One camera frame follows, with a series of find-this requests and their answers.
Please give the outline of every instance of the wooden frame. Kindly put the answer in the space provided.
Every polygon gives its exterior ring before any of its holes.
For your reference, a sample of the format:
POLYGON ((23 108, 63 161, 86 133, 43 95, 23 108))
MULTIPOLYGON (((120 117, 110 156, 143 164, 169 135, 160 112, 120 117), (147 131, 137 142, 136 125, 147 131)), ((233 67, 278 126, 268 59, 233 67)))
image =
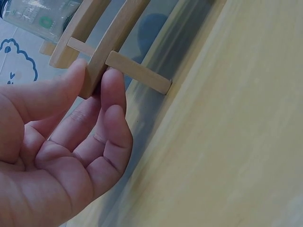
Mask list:
POLYGON ((96 49, 85 42, 111 0, 84 0, 57 45, 44 42, 40 53, 50 55, 50 65, 68 68, 79 53, 90 56, 80 97, 89 98, 107 67, 113 67, 137 81, 167 94, 172 82, 118 52, 150 0, 126 0, 96 49))

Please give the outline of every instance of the wooden table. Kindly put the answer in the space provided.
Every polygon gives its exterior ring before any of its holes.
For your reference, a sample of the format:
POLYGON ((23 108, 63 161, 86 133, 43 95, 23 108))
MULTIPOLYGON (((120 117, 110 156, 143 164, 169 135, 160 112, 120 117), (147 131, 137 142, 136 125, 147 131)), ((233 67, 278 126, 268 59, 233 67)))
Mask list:
POLYGON ((123 179, 68 226, 303 225, 303 1, 181 0, 133 82, 123 179))

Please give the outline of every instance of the finger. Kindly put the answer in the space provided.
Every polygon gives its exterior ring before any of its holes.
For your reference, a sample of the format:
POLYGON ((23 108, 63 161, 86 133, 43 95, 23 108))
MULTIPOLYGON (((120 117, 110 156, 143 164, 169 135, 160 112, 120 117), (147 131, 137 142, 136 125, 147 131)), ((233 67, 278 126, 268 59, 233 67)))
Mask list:
POLYGON ((34 166, 34 160, 39 149, 57 127, 66 112, 67 110, 50 118, 30 122, 25 125, 20 157, 27 168, 34 166))
POLYGON ((94 199, 107 192, 121 178, 133 146, 132 134, 119 105, 113 105, 106 111, 104 126, 108 138, 104 154, 86 168, 93 184, 94 199))
POLYGON ((59 124, 49 140, 73 152, 96 125, 100 109, 100 98, 90 97, 59 124))
POLYGON ((112 105, 119 105, 126 113, 124 76, 120 71, 109 69, 104 73, 101 81, 101 104, 104 112, 112 105))
POLYGON ((41 136, 44 137, 45 140, 47 140, 48 137, 50 137, 50 135, 54 131, 54 129, 58 126, 60 121, 62 121, 67 111, 68 110, 64 110, 63 112, 56 114, 55 116, 51 116, 43 120, 29 122, 28 124, 26 124, 26 127, 30 126, 34 128, 41 136))
POLYGON ((64 76, 29 85, 4 86, 0 95, 6 97, 24 123, 37 121, 64 111, 81 90, 86 62, 75 61, 64 76))
POLYGON ((93 160, 103 155, 107 141, 104 132, 104 112, 112 105, 119 105, 126 112, 126 97, 123 74, 117 70, 110 69, 103 75, 101 82, 101 105, 94 136, 89 136, 75 150, 77 157, 86 167, 93 160))

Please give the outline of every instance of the wooden stick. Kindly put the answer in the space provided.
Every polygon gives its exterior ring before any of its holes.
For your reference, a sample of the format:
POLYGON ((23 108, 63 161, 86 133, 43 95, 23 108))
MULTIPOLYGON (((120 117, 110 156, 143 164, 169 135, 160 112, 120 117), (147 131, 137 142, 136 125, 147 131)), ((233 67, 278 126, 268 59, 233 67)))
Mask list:
POLYGON ((86 42, 99 18, 111 0, 84 0, 64 31, 49 64, 55 68, 68 68, 78 57, 79 51, 67 46, 71 37, 86 42))
POLYGON ((83 54, 86 54, 89 57, 91 57, 95 52, 94 48, 73 37, 69 39, 67 45, 83 54))
POLYGON ((112 51, 107 60, 106 65, 120 70, 131 78, 142 82, 143 84, 153 88, 154 90, 166 95, 172 82, 163 76, 151 71, 150 69, 128 59, 127 57, 112 51))
POLYGON ((51 56, 53 54, 53 51, 55 50, 55 48, 56 48, 55 44, 50 43, 48 41, 44 41, 42 46, 40 47, 39 52, 41 54, 51 56))
POLYGON ((89 64, 80 97, 92 95, 107 66, 112 50, 119 51, 150 0, 126 0, 98 45, 89 64))

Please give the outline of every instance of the palm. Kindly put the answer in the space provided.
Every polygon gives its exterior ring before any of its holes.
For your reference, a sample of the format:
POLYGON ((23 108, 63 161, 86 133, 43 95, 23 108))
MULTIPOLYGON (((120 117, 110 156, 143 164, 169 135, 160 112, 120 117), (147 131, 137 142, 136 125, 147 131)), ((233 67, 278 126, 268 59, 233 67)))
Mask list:
POLYGON ((35 92, 42 98, 27 102, 22 97, 21 105, 11 88, 0 90, 0 127, 5 129, 0 131, 0 226, 57 226, 109 190, 125 171, 132 136, 124 118, 122 75, 104 75, 101 99, 84 101, 58 126, 81 88, 83 65, 72 73, 78 78, 65 80, 73 89, 49 102, 43 101, 50 96, 48 84, 30 91, 32 98, 35 92))

